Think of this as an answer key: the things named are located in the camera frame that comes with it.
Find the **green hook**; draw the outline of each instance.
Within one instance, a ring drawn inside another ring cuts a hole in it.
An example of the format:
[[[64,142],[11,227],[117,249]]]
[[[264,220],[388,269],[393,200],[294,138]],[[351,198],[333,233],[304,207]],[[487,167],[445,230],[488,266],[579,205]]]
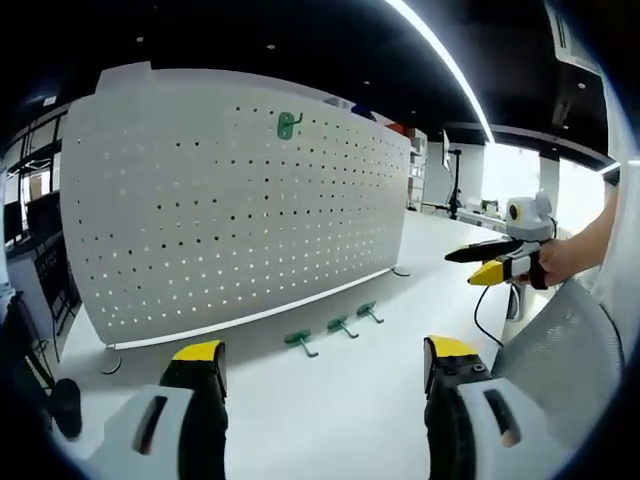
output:
[[[384,320],[376,317],[375,314],[373,313],[373,307],[375,305],[376,305],[376,302],[369,302],[369,303],[365,303],[364,305],[360,305],[360,307],[358,308],[358,311],[356,312],[356,315],[358,315],[359,317],[364,317],[368,315],[371,318],[373,318],[376,321],[376,323],[383,323]]]
[[[334,318],[327,324],[327,330],[329,331],[329,333],[334,333],[334,332],[337,332],[338,330],[344,330],[347,333],[347,335],[349,335],[349,338],[358,338],[360,334],[351,333],[347,329],[347,326],[344,324],[346,321],[347,321],[346,315],[342,315],[341,317]]]
[[[310,352],[309,347],[307,347],[307,343],[305,340],[311,336],[311,330],[301,330],[299,332],[292,333],[287,335],[284,338],[284,343],[287,345],[300,345],[304,348],[304,351],[307,352],[307,357],[314,358],[318,356],[318,352]]]
[[[302,113],[300,118],[296,120],[290,112],[282,112],[278,116],[278,138],[281,140],[291,140],[293,137],[293,127],[298,123],[302,123]]]

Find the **cable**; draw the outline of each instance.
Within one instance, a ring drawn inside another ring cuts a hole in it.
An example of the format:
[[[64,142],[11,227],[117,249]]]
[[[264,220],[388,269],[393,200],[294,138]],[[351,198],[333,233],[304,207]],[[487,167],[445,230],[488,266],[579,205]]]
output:
[[[549,215],[549,218],[553,222],[553,238],[555,239],[558,236],[558,222],[551,215]]]
[[[410,277],[411,276],[410,273],[400,273],[400,272],[398,272],[398,270],[396,270],[396,267],[393,267],[391,269],[391,272],[393,272],[393,274],[398,276],[398,277]]]
[[[449,169],[449,176],[451,177],[451,189],[449,190],[449,195],[447,195],[447,199],[444,201],[445,204],[449,205],[451,202],[451,197],[453,196],[453,189],[456,187],[456,179],[453,177],[453,172]]]
[[[60,353],[58,352],[58,339],[56,334],[56,321],[51,316],[51,333],[53,334],[53,350],[56,352],[56,362],[60,363]]]
[[[620,330],[618,330],[618,326],[616,325],[616,322],[613,321],[613,318],[611,318],[611,315],[609,315],[609,312],[607,312],[607,310],[604,308],[604,305],[600,305],[600,308],[602,308],[602,311],[607,317],[607,320],[609,320],[609,323],[613,327],[613,331],[616,334],[616,338],[618,340],[618,354],[620,355],[620,363],[622,364],[622,368],[624,369],[626,365],[626,360],[624,358],[624,349],[622,348],[622,337],[620,336]]]
[[[109,369],[101,370],[100,373],[103,374],[103,375],[113,375],[118,370],[120,370],[121,366],[122,366],[122,355],[119,355],[118,359],[116,360],[116,363],[115,363],[115,365],[113,367],[111,367]]]
[[[496,337],[494,337],[489,332],[487,332],[484,328],[482,328],[482,326],[478,322],[478,309],[480,308],[480,303],[482,303],[482,299],[484,298],[488,290],[489,290],[489,287],[485,288],[484,291],[482,292],[482,295],[480,295],[480,298],[478,299],[478,303],[476,304],[476,309],[473,311],[473,321],[476,324],[476,327],[478,327],[478,329],[482,333],[484,333],[487,337],[489,337],[491,340],[496,342],[499,346],[504,347],[504,343],[502,343],[500,340],[498,340]]]
[[[22,292],[20,292],[19,295],[20,295],[20,297],[18,298],[18,300],[22,304],[22,309],[27,314],[27,317],[28,317],[27,321],[28,321],[29,326],[30,326],[30,328],[32,330],[33,336],[38,341],[38,346],[36,348],[40,351],[40,355],[42,356],[42,361],[43,361],[44,365],[47,367],[47,373],[49,374],[51,379],[55,382],[55,377],[53,376],[53,372],[51,370],[51,366],[49,365],[49,362],[47,361],[47,356],[44,353],[44,347],[47,345],[47,341],[46,340],[42,340],[40,338],[40,334],[38,333],[38,329],[36,328],[36,325],[33,322],[33,317],[31,316],[31,312],[29,311],[29,308],[27,307],[27,304],[24,303],[24,300],[22,299],[22,296],[21,296]]]

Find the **white pegboard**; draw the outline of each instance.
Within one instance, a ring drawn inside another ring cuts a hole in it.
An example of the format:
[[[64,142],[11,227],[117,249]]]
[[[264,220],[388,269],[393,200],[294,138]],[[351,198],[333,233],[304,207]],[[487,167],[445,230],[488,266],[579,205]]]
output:
[[[278,116],[303,121],[291,140]],[[71,108],[61,205],[106,344],[207,327],[396,262],[409,140],[296,95],[229,85],[97,92]]]

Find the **black cable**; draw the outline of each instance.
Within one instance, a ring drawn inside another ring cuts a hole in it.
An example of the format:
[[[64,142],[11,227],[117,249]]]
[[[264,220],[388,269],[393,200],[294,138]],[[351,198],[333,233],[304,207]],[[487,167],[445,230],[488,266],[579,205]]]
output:
[[[60,363],[60,353],[58,352],[58,339],[56,334],[56,321],[51,316],[51,333],[53,334],[53,350],[56,352],[56,362]]]
[[[553,222],[553,238],[555,239],[558,236],[558,222],[551,215],[549,215],[549,218]]]
[[[616,338],[618,340],[618,354],[620,355],[620,363],[622,364],[622,368],[624,368],[626,365],[626,360],[624,358],[624,350],[622,348],[622,337],[620,336],[620,330],[618,330],[618,326],[616,325],[616,322],[613,321],[613,318],[611,318],[611,315],[609,315],[609,312],[607,312],[604,306],[600,305],[600,307],[602,308],[602,311],[607,317],[607,320],[609,320],[609,323],[613,327],[613,331],[616,334]]]
[[[504,347],[504,343],[502,343],[500,340],[498,340],[496,337],[494,337],[489,332],[487,332],[484,328],[482,328],[482,326],[478,322],[478,309],[480,308],[480,303],[482,303],[482,299],[484,298],[488,290],[489,290],[489,287],[485,288],[484,291],[482,292],[482,295],[480,295],[480,298],[478,299],[478,303],[476,304],[476,309],[473,312],[473,321],[476,324],[476,327],[478,327],[478,329],[482,333],[484,333],[487,337],[489,337],[491,340],[496,342],[499,346]]]
[[[22,296],[20,296],[18,298],[18,300],[22,304],[22,309],[27,314],[28,323],[29,323],[30,329],[32,331],[32,334],[35,337],[35,339],[38,341],[38,347],[37,348],[40,350],[40,354],[42,356],[42,361],[43,361],[44,365],[47,367],[47,373],[51,376],[51,379],[55,382],[55,377],[53,376],[53,372],[51,370],[51,366],[49,366],[49,362],[47,361],[47,357],[46,357],[46,355],[44,353],[44,349],[43,349],[43,344],[44,344],[44,342],[46,342],[46,340],[42,340],[40,338],[40,334],[38,333],[38,329],[36,328],[36,324],[33,321],[33,317],[31,316],[31,312],[29,311],[29,308],[27,307],[27,304],[24,303],[24,300],[22,299]]]
[[[396,267],[393,267],[391,269],[391,272],[393,272],[393,274],[398,276],[398,277],[410,277],[411,276],[410,273],[399,273],[398,270],[396,270]]]
[[[114,373],[116,373],[118,370],[120,370],[120,367],[122,366],[122,355],[118,356],[118,360],[116,360],[116,363],[113,367],[111,367],[108,370],[100,370],[100,373],[103,375],[113,375]]]

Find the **ceiling light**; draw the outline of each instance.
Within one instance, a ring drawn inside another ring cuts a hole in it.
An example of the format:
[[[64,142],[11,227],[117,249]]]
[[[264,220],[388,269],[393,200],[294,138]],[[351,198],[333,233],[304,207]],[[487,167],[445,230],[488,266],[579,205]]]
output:
[[[385,0],[389,5],[391,5],[395,10],[402,15],[413,27],[422,35],[431,48],[433,48],[436,53],[440,56],[445,65],[449,68],[455,79],[458,81],[460,88],[467,96],[471,107],[476,113],[478,117],[478,121],[482,125],[482,129],[484,130],[484,134],[487,137],[487,141],[489,143],[495,143],[495,139],[493,138],[493,133],[491,133],[491,128],[489,127],[489,122],[487,120],[486,115],[482,111],[482,107],[480,106],[480,102],[476,98],[475,93],[471,89],[471,85],[467,82],[467,79],[464,77],[462,70],[458,67],[458,64],[455,62],[451,54],[447,51],[442,42],[436,37],[435,33],[431,31],[431,29],[422,21],[422,19],[414,12],[403,0]]]
[[[620,163],[619,162],[615,162],[615,163],[612,163],[611,165],[607,165],[606,167],[604,167],[601,170],[598,170],[596,173],[599,173],[600,175],[604,175],[605,173],[613,172],[614,170],[617,170],[618,168],[620,168]]]

